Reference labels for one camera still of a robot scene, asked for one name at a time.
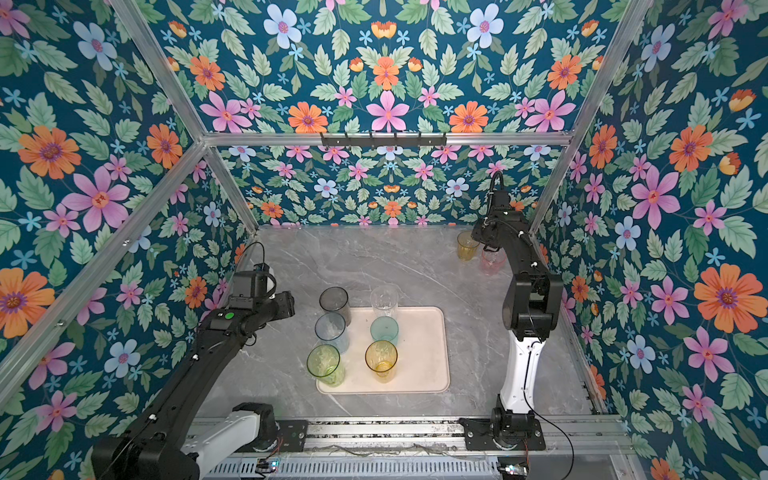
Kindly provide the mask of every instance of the black cable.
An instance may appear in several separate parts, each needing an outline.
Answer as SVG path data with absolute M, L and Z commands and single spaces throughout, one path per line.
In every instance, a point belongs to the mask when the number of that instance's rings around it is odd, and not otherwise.
M 525 366 L 525 379 L 523 380 L 523 400 L 525 400 L 525 405 L 528 406 L 528 408 L 534 413 L 534 415 L 536 415 L 538 418 L 544 420 L 549 425 L 552 425 L 557 430 L 560 430 L 560 433 L 565 435 L 565 439 L 568 440 L 568 443 L 571 445 L 571 467 L 568 469 L 568 473 L 566 473 L 565 476 L 560 479 L 560 480 L 565 480 L 566 478 L 568 478 L 568 476 L 571 474 L 571 472 L 574 469 L 574 460 L 575 460 L 574 444 L 573 444 L 573 442 L 571 442 L 571 437 L 569 437 L 567 433 L 563 432 L 563 429 L 561 429 L 560 427 L 558 427 L 554 423 L 550 422 L 549 420 L 547 420 L 546 418 L 541 416 L 541 413 L 533 410 L 533 407 L 531 406 L 531 404 L 528 403 L 528 397 L 525 395 L 525 389 L 528 386 L 528 369 L 531 367 L 531 355 L 532 354 L 533 354 L 533 352 L 528 352 L 528 364 Z

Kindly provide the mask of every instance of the white tray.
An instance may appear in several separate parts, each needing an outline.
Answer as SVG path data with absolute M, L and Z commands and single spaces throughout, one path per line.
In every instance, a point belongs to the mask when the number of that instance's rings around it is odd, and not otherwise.
M 448 347 L 442 310 L 436 306 L 401 306 L 398 308 L 397 363 L 395 378 L 387 383 L 376 380 L 366 365 L 366 349 L 373 342 L 373 308 L 353 307 L 352 322 L 347 327 L 349 348 L 341 355 L 346 369 L 344 382 L 330 387 L 317 382 L 326 394 L 363 393 L 439 393 L 448 389 Z

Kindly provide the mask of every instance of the drinking glass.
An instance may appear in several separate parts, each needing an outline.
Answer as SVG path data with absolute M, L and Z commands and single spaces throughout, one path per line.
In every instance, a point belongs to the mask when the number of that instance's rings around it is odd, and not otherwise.
M 386 340 L 397 345 L 398 333 L 397 320 L 391 316 L 380 316 L 371 323 L 371 336 L 374 340 Z
M 344 317 L 347 326 L 352 321 L 349 313 L 349 294 L 340 286 L 332 286 L 320 294 L 320 308 L 328 313 L 338 313 Z
M 461 232 L 456 241 L 458 242 L 458 249 L 456 250 L 458 259 L 465 262 L 472 260 L 480 244 L 477 240 L 472 239 L 472 231 L 466 230 Z
M 483 250 L 480 253 L 480 270 L 485 275 L 495 275 L 506 263 L 507 254 L 504 250 L 499 250 L 498 252 L 486 252 Z
M 371 343 L 366 350 L 366 364 L 381 383 L 387 383 L 395 378 L 397 363 L 397 348 L 386 340 Z
M 306 358 L 306 369 L 313 377 L 328 386 L 339 386 L 344 381 L 341 355 L 333 345 L 316 346 Z
M 315 323 L 315 334 L 324 343 L 333 345 L 344 353 L 349 348 L 349 337 L 346 334 L 344 317 L 338 313 L 326 313 Z
M 398 288 L 394 285 L 379 285 L 371 292 L 371 306 L 375 318 L 390 316 L 397 318 Z

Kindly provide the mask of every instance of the marble table surface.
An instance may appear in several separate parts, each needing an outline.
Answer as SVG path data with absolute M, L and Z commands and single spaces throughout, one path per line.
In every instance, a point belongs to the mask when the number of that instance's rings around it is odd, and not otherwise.
M 255 345 L 243 348 L 223 371 L 198 416 L 226 416 L 238 403 L 264 402 L 278 417 L 367 415 L 489 415 L 504 382 L 509 337 L 502 301 L 511 281 L 507 267 L 494 276 L 479 258 L 462 262 L 456 236 L 467 227 L 303 227 L 259 232 L 277 291 L 290 290 L 296 315 L 272 322 Z M 250 262 L 261 251 L 251 248 Z M 317 344 L 314 323 L 320 293 L 334 285 L 351 306 L 369 306 L 381 283 L 400 288 L 400 305 L 438 306 L 445 314 L 451 385 L 443 393 L 324 395 L 306 371 Z M 560 321 L 541 355 L 535 383 L 540 413 L 588 414 L 587 390 L 571 359 Z

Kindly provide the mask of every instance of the orange flower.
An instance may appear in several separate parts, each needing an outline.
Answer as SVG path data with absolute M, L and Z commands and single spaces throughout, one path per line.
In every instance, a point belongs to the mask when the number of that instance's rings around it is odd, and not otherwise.
M 706 320 L 715 318 L 715 328 L 725 333 L 733 332 L 733 324 L 747 333 L 757 328 L 753 315 L 764 317 L 768 314 L 768 300 L 753 295 L 763 291 L 763 284 L 752 273 L 739 278 L 741 269 L 737 265 L 723 263 L 720 273 L 710 267 L 701 274 L 704 283 L 697 283 L 694 296 L 699 303 L 699 312 Z
M 53 303 L 54 290 L 43 288 L 46 283 L 48 279 L 37 272 L 24 278 L 20 268 L 0 270 L 0 329 L 5 327 L 5 338 L 27 333 L 27 322 L 37 323 L 45 313 L 42 306 Z
M 735 175 L 739 173 L 739 167 L 741 167 L 741 160 L 739 160 L 739 154 L 735 151 L 730 152 L 728 155 L 720 159 L 720 171 L 726 175 Z
M 424 65 L 422 65 L 422 61 L 421 61 L 421 60 L 419 60 L 419 59 L 418 59 L 418 58 L 416 58 L 416 57 L 411 57 L 411 59 L 410 59 L 410 60 L 408 60 L 408 69 L 409 69 L 410 71 L 419 71 L 419 70 L 421 70 L 423 67 L 424 67 Z
M 579 303 L 584 302 L 589 294 L 589 285 L 587 285 L 587 281 L 580 276 L 576 276 L 572 284 L 571 292 L 573 292 L 574 298 Z
M 605 400 L 606 393 L 605 393 L 605 379 L 603 378 L 603 375 L 601 373 L 598 373 L 598 368 L 594 365 L 589 366 L 589 371 L 592 372 L 592 378 L 594 378 L 594 382 L 598 384 L 598 392 L 600 393 L 600 396 L 603 397 L 603 400 Z
M 392 90 L 392 86 L 397 85 L 398 73 L 400 73 L 400 68 L 390 57 L 381 57 L 379 64 L 373 67 L 373 74 L 376 76 L 374 80 L 384 90 Z
M 283 216 L 283 209 L 280 207 L 280 205 L 275 205 L 272 202 L 264 202 L 261 204 L 261 210 L 268 217 L 280 218 Z
M 162 163 L 163 168 L 170 169 L 179 161 L 182 153 L 179 137 L 166 124 L 152 125 L 149 133 L 152 135 L 147 137 L 147 146 L 153 149 L 152 158 Z
M 175 20 L 168 22 L 168 27 L 173 33 L 176 34 L 178 38 L 184 38 L 187 36 L 187 28 Z
M 400 207 L 400 204 L 397 202 L 389 202 L 386 207 L 384 207 L 384 213 L 394 218 L 402 213 L 402 207 Z
M 576 81 L 576 75 L 581 72 L 581 59 L 578 56 L 565 55 L 552 65 L 552 71 L 547 75 L 550 88 L 564 90 Z
M 324 134 L 328 119 L 321 115 L 319 107 L 313 105 L 310 107 L 305 101 L 300 101 L 296 107 L 291 107 L 288 113 L 291 118 L 288 123 L 296 128 L 298 134 Z
M 193 278 L 190 281 L 190 285 L 184 291 L 184 293 L 187 294 L 184 302 L 186 302 L 190 308 L 197 308 L 203 303 L 205 294 L 208 293 L 208 287 L 206 286 L 206 283 L 207 282 L 203 280 L 202 276 Z
M 680 138 L 675 138 L 672 142 L 674 153 L 670 155 L 670 163 L 674 169 L 681 172 L 688 170 L 692 172 L 699 167 L 699 162 L 709 157 L 712 144 L 712 134 L 707 132 L 707 127 L 697 125 L 695 129 L 686 128 L 680 133 Z
M 663 458 L 654 458 L 650 463 L 650 476 L 654 480 L 680 480 L 680 476 Z
M 451 131 L 455 134 L 479 134 L 488 124 L 487 113 L 488 110 L 483 105 L 478 106 L 476 101 L 468 101 L 466 106 L 459 105 L 449 120 L 453 125 Z
M 362 71 L 362 59 L 360 57 L 353 58 L 349 62 L 349 69 L 351 71 Z
M 617 144 L 615 134 L 613 125 L 603 125 L 599 132 L 594 133 L 592 145 L 589 147 L 589 163 L 592 167 L 603 168 L 611 162 Z
M 223 90 L 224 82 L 227 80 L 224 78 L 224 74 L 221 73 L 221 67 L 216 65 L 216 62 L 208 61 L 208 57 L 203 56 L 200 56 L 200 58 L 192 57 L 190 62 L 192 63 L 190 71 L 192 75 L 196 75 L 195 80 L 197 80 L 197 83 L 203 85 L 208 90 Z
M 18 156 L 24 163 L 32 164 L 29 170 L 41 177 L 48 174 L 52 179 L 60 180 L 80 164 L 80 155 L 74 153 L 80 147 L 58 128 L 50 131 L 48 127 L 37 126 L 35 135 L 23 134 L 18 142 L 24 147 L 18 151 Z
M 736 90 L 736 93 L 731 96 L 728 102 L 728 108 L 731 111 L 739 111 L 749 107 L 753 101 L 755 101 L 757 95 L 752 93 L 751 90 Z

